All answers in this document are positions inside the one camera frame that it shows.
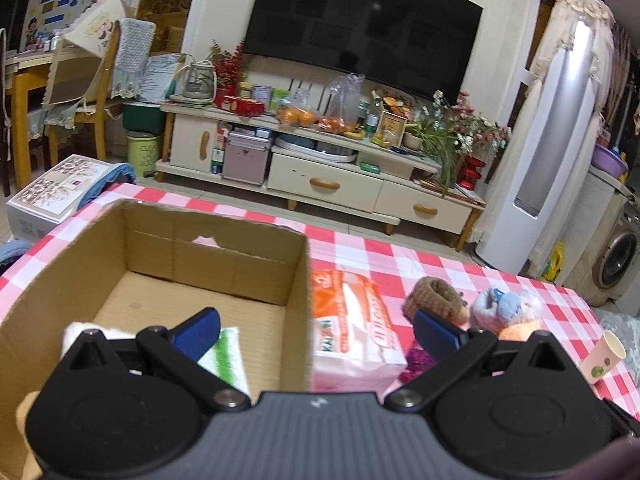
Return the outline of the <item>purple knitted yarn ball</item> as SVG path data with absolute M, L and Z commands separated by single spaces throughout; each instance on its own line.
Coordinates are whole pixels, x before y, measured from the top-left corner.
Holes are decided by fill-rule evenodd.
M 398 377 L 398 380 L 402 384 L 411 382 L 414 378 L 419 377 L 436 364 L 432 356 L 426 352 L 417 341 L 413 341 L 405 358 L 407 366 Z

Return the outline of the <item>green white sponge cloth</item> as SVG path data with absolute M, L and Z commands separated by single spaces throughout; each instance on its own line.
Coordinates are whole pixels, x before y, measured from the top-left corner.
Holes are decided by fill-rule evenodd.
M 240 347 L 240 330 L 236 326 L 224 327 L 216 344 L 198 360 L 205 368 L 233 388 L 250 395 Z

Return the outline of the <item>pink checkered tablecloth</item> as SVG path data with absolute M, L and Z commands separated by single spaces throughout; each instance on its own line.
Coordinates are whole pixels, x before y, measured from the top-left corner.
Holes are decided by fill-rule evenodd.
M 572 359 L 579 362 L 600 339 L 603 328 L 593 310 L 577 292 L 543 282 L 531 281 L 507 273 L 488 270 L 472 263 L 418 252 L 378 240 L 344 234 L 285 218 L 221 205 L 158 188 L 135 184 L 115 184 L 94 202 L 73 214 L 68 220 L 40 240 L 16 265 L 1 277 L 1 315 L 7 316 L 29 283 L 62 249 L 72 242 L 102 210 L 115 200 L 142 200 L 153 204 L 200 210 L 209 214 L 256 220 L 277 226 L 287 226 L 301 232 L 309 240 L 311 266 L 314 270 L 341 269 L 356 272 L 375 281 L 380 288 L 394 330 L 404 347 L 412 341 L 409 325 L 400 315 L 401 301 L 423 275 L 433 275 L 450 281 L 473 300 L 489 286 L 506 292 L 523 289 L 537 294 L 546 305 L 544 326 L 562 342 Z

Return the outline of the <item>blue grey plush toy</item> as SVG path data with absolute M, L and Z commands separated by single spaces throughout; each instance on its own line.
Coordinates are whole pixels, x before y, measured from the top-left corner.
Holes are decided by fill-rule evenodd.
M 498 288 L 483 290 L 470 309 L 470 324 L 489 330 L 497 337 L 500 332 L 515 323 L 541 320 L 544 305 L 528 290 L 502 292 Z

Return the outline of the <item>orange plush knot toy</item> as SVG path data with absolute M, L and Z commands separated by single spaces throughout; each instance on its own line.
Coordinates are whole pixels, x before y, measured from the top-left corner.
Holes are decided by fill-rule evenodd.
M 526 341 L 536 330 L 542 329 L 541 320 L 533 320 L 530 322 L 515 323 L 504 328 L 498 338 L 505 341 Z

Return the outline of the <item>orange tissue pack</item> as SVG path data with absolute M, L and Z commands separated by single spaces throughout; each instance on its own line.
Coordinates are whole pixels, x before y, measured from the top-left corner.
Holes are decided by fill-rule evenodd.
M 342 270 L 311 274 L 314 365 L 311 389 L 378 396 L 407 366 L 378 285 Z

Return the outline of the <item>open cardboard box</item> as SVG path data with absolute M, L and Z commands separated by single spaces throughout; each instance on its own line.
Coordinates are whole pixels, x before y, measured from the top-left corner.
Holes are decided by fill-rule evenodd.
M 23 472 L 15 413 L 73 322 L 134 333 L 214 307 L 240 332 L 252 396 L 308 389 L 309 275 L 306 237 L 285 226 L 126 198 L 87 206 L 1 279 L 2 477 Z

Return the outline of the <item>white plush toy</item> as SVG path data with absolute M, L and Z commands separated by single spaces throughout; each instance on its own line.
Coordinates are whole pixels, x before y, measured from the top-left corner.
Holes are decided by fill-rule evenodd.
M 124 332 L 118 328 L 107 328 L 93 323 L 73 322 L 66 327 L 63 333 L 61 356 L 65 356 L 66 352 L 74 344 L 77 338 L 86 331 L 95 332 L 99 330 L 107 340 L 134 339 L 134 334 Z

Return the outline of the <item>yellow toy on floor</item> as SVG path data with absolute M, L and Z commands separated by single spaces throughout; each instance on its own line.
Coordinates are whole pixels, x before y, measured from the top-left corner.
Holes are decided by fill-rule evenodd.
M 549 283 L 554 282 L 562 271 L 563 262 L 564 244 L 562 242 L 557 242 L 551 252 L 546 266 L 544 267 L 544 270 L 541 273 L 541 278 Z

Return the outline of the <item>paper cup with green print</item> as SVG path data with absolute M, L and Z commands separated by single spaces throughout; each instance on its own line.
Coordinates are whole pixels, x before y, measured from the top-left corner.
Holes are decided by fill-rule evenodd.
M 604 330 L 602 336 L 579 365 L 589 385 L 595 385 L 616 365 L 626 359 L 626 349 L 613 332 Z

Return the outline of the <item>red vase stand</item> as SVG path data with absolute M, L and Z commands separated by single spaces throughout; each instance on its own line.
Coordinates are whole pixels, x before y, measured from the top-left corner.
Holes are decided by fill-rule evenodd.
M 473 191 L 477 181 L 482 177 L 482 170 L 486 166 L 486 162 L 474 156 L 465 156 L 458 172 L 457 185 L 460 188 Z

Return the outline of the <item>blue cloth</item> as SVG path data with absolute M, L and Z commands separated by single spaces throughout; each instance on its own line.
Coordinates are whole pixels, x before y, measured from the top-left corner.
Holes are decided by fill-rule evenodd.
M 96 198 L 98 198 L 107 188 L 114 183 L 129 183 L 136 182 L 136 173 L 134 167 L 128 164 L 128 162 L 120 162 L 114 164 L 111 169 L 107 171 L 104 176 L 100 177 L 96 182 L 93 182 L 89 186 L 88 190 L 81 197 L 77 209 L 81 210 Z

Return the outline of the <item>pink storage box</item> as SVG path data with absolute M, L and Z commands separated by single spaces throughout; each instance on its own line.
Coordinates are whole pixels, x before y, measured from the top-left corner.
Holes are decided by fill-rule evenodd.
M 224 150 L 222 176 L 225 179 L 262 185 L 265 181 L 271 141 L 232 131 Z

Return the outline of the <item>white standing air conditioner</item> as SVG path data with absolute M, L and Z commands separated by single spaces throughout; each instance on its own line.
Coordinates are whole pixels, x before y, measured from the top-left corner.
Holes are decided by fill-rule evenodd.
M 555 0 L 533 82 L 473 232 L 497 270 L 540 270 L 584 183 L 610 88 L 614 16 L 602 0 Z

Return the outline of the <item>front loading washing machine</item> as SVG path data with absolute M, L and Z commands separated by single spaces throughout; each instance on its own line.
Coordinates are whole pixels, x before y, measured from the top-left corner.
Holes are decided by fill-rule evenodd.
M 634 200 L 611 202 L 588 248 L 586 284 L 580 296 L 591 307 L 624 296 L 639 272 L 639 207 Z

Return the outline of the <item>cream TV cabinet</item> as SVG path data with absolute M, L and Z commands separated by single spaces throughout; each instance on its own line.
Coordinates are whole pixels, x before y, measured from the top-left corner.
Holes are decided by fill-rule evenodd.
M 156 164 L 159 176 L 239 188 L 300 204 L 332 208 L 384 224 L 387 233 L 402 222 L 457 235 L 462 249 L 485 210 L 472 192 L 444 191 L 436 182 L 439 164 L 398 148 L 367 140 L 281 125 L 269 116 L 242 117 L 213 106 L 165 103 L 165 139 Z M 269 139 L 265 181 L 254 185 L 222 176 L 224 150 L 232 131 Z

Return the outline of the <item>potted green plant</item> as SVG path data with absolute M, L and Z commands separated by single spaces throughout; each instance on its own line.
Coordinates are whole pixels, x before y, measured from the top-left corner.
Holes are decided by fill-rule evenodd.
M 458 137 L 448 129 L 442 119 L 423 118 L 420 122 L 408 122 L 405 133 L 420 140 L 419 151 L 440 166 L 439 183 L 444 190 L 456 183 L 462 163 Z

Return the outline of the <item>green patterned waste bin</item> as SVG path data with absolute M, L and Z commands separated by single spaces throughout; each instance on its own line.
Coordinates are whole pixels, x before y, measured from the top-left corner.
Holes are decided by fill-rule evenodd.
M 155 164 L 160 158 L 160 136 L 152 133 L 127 132 L 127 160 L 138 177 L 155 174 Z

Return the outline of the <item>white printed carton box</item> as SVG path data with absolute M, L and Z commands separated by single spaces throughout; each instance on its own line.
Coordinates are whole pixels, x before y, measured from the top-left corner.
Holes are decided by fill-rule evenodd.
M 82 155 L 70 155 L 18 191 L 6 203 L 11 233 L 38 242 L 70 218 L 84 195 L 115 166 Z

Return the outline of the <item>pink flower bouquet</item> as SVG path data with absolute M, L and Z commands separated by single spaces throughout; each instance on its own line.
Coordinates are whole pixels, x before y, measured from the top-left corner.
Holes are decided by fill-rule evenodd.
M 469 95 L 460 91 L 456 102 L 449 104 L 444 92 L 433 94 L 434 128 L 442 133 L 455 153 L 471 155 L 478 146 L 497 153 L 506 148 L 511 129 L 500 122 L 491 122 L 472 107 Z

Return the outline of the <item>framed picture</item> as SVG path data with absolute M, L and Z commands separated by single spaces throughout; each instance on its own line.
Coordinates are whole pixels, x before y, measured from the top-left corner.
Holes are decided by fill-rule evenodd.
M 398 148 L 407 125 L 407 119 L 384 110 L 372 141 L 382 148 Z

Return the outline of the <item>banana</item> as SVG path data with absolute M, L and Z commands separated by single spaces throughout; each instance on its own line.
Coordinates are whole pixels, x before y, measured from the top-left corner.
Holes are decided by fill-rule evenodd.
M 345 131 L 344 136 L 352 140 L 362 140 L 366 135 L 363 131 Z

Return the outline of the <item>green glass bottle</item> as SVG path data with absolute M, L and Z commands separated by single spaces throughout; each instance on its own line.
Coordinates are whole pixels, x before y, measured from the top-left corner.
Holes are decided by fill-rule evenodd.
M 382 114 L 383 105 L 380 100 L 374 100 L 368 108 L 368 114 L 364 128 L 367 136 L 373 136 L 378 130 L 378 122 Z

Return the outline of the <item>red snack box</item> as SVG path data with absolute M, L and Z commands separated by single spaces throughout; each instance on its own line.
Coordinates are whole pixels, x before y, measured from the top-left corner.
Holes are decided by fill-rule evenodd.
M 221 96 L 216 103 L 222 110 L 243 117 L 257 117 L 266 110 L 263 102 L 239 96 Z

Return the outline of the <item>wooden dining chair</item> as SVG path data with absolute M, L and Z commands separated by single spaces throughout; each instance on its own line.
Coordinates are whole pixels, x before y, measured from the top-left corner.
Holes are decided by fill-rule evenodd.
M 93 128 L 96 157 L 106 159 L 105 124 L 120 102 L 140 96 L 156 25 L 106 14 L 66 29 L 54 52 L 43 107 L 46 133 Z

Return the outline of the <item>purple plastic basin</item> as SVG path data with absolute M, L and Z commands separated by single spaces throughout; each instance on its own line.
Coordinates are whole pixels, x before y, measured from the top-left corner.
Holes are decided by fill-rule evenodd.
M 615 179 L 619 179 L 628 170 L 626 162 L 620 156 L 600 144 L 594 147 L 591 165 Z

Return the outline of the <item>clear plastic bag of fruit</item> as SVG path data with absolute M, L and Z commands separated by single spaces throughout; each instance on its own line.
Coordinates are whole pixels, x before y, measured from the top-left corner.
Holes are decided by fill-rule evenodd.
M 319 131 L 343 134 L 356 126 L 363 81 L 363 74 L 350 73 L 330 83 L 330 102 L 316 122 Z

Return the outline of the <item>bag of oranges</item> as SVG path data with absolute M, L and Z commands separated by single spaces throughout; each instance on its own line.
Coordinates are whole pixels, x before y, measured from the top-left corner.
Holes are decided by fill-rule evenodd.
M 312 127 L 317 119 L 317 112 L 310 105 L 310 92 L 297 89 L 280 99 L 276 110 L 280 124 L 291 127 Z

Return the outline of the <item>glass kettle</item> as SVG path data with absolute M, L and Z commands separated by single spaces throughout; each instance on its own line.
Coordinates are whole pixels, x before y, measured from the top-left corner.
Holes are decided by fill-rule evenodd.
M 177 103 L 209 105 L 217 93 L 217 73 L 208 58 L 197 60 L 190 53 L 183 55 L 175 76 L 175 89 L 169 99 Z

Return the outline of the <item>red berry decoration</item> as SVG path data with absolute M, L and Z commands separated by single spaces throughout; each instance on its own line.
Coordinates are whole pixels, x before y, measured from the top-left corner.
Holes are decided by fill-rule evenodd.
M 224 50 L 217 41 L 213 41 L 207 57 L 217 74 L 217 87 L 226 90 L 238 90 L 246 77 L 246 59 L 244 41 L 237 44 L 233 51 Z

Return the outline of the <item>black flat screen television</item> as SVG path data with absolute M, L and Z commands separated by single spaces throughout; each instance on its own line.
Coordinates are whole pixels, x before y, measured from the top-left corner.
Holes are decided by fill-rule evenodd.
M 453 99 L 482 14 L 470 0 L 255 0 L 244 51 Z

